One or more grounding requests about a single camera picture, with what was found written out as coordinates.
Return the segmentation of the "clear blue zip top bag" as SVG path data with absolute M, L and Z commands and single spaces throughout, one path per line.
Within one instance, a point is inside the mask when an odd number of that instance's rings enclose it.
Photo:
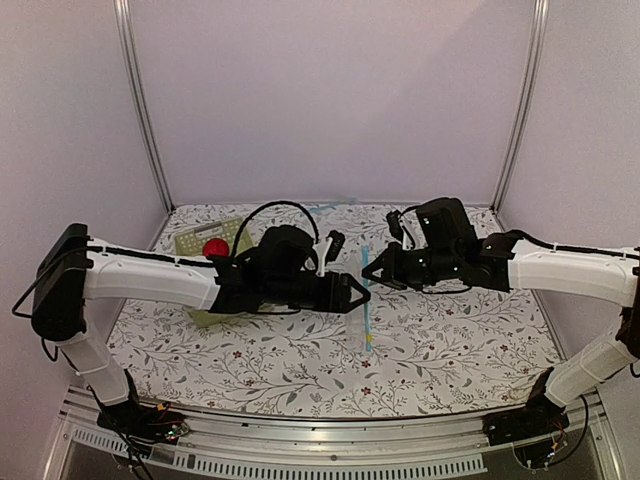
M 362 270 L 369 264 L 369 246 L 363 245 L 349 258 L 348 272 L 358 283 L 369 290 L 369 281 L 362 277 Z M 373 351 L 370 305 L 365 303 L 344 317 L 346 345 L 353 353 L 369 355 Z

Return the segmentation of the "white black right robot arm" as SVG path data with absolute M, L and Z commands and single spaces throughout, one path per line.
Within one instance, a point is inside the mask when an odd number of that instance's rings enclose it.
M 517 442 L 566 427 L 567 406 L 639 359 L 639 252 L 559 245 L 521 231 L 477 236 L 462 202 L 442 197 L 413 207 L 426 240 L 417 248 L 393 211 L 393 237 L 362 275 L 381 285 L 421 291 L 445 280 L 508 292 L 546 290 L 591 297 L 621 309 L 621 325 L 579 353 L 545 370 L 517 409 L 490 414 L 483 432 L 491 445 Z

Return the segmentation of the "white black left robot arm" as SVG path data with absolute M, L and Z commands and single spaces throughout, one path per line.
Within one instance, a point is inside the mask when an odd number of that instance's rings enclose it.
M 327 269 L 343 243 L 336 231 L 315 240 L 283 225 L 269 228 L 256 246 L 241 253 L 185 257 L 113 245 L 74 223 L 41 261 L 11 312 L 29 320 L 86 381 L 100 410 L 100 427 L 145 444 L 174 444 L 189 431 L 185 417 L 166 405 L 140 403 L 129 372 L 91 334 L 86 302 L 166 302 L 213 314 L 256 314 L 265 305 L 289 313 L 348 314 L 365 305 L 370 294 L 351 274 Z

